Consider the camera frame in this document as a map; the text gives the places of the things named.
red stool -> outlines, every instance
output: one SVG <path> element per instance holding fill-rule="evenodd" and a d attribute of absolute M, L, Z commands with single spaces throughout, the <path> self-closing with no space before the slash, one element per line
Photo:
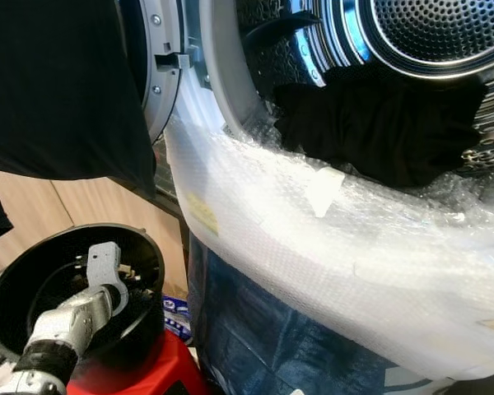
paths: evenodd
<path fill-rule="evenodd" d="M 174 334 L 165 331 L 160 337 L 161 352 L 150 371 L 135 383 L 112 395 L 164 395 L 172 393 L 210 395 L 201 372 L 190 355 L 187 346 Z M 68 385 L 68 395 L 95 395 Z"/>

screw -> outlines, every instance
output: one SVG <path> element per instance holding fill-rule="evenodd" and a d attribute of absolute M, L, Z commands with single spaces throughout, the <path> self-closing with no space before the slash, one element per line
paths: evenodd
<path fill-rule="evenodd" d="M 151 16 L 151 23 L 153 23 L 156 26 L 159 26 L 161 24 L 161 17 L 157 14 L 154 14 Z"/>

black container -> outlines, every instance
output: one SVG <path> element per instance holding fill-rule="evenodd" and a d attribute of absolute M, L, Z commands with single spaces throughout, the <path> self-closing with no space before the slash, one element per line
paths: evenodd
<path fill-rule="evenodd" d="M 88 249 L 114 241 L 121 263 L 141 277 L 128 306 L 93 338 L 73 372 L 73 383 L 92 393 L 114 393 L 137 382 L 159 353 L 164 327 L 163 257 L 145 233 L 125 225 L 71 228 L 25 251 L 0 276 L 0 354 L 18 361 L 38 316 L 87 286 Z"/>

